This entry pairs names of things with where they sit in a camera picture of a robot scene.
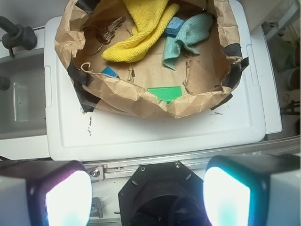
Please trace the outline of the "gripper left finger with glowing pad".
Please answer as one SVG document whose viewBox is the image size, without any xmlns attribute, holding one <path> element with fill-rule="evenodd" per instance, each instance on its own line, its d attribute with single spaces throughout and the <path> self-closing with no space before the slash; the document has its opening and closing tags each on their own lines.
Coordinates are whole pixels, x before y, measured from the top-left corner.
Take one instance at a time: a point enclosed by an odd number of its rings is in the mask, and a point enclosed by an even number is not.
<svg viewBox="0 0 301 226">
<path fill-rule="evenodd" d="M 1 161 L 2 226 L 86 226 L 92 182 L 79 161 Z"/>
</svg>

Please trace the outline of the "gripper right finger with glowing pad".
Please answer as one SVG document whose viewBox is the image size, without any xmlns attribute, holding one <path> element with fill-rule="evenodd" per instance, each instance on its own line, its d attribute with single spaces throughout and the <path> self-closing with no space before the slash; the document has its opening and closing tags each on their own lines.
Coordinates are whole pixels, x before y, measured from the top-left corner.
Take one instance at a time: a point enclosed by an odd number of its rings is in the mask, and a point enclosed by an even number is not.
<svg viewBox="0 0 301 226">
<path fill-rule="evenodd" d="M 203 199 L 213 226 L 299 226 L 301 158 L 216 155 L 206 168 Z"/>
</svg>

